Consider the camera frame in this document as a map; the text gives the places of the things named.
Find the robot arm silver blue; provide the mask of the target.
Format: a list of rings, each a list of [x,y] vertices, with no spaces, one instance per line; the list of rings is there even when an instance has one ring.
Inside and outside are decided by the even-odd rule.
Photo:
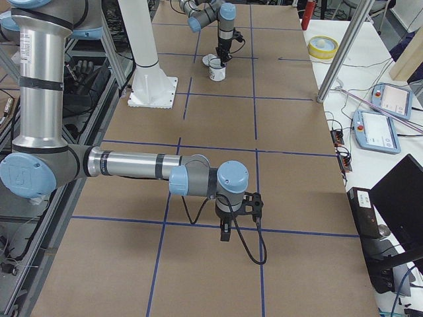
[[[80,178],[99,175],[169,182],[170,194],[215,199],[222,230],[237,216],[252,215],[247,205],[249,172],[230,160],[217,168],[203,155],[178,156],[101,149],[101,141],[68,143],[62,137],[65,43],[69,37],[99,39],[103,35],[101,1],[7,1],[20,40],[20,132],[11,139],[11,154],[1,161],[1,181],[15,195],[36,199]],[[178,79],[161,69],[147,1],[118,1],[133,54],[134,81],[129,106],[172,108]],[[180,1],[194,32],[217,21],[217,57],[231,58],[237,9],[226,1]]]
[[[239,35],[235,30],[236,6],[225,1],[179,1],[179,7],[188,17],[193,32],[217,21],[217,47],[215,48],[221,66],[231,60],[232,41]]]

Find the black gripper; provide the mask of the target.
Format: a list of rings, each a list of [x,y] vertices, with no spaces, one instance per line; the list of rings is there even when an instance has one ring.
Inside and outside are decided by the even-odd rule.
[[[216,215],[220,219],[220,227],[221,228],[231,228],[232,227],[232,221],[234,219],[233,216],[237,217],[240,215],[239,211],[234,211],[233,213],[222,211],[220,208],[216,208]]]
[[[220,60],[220,65],[225,65],[225,56],[228,56],[231,49],[231,39],[218,38],[216,53]]]

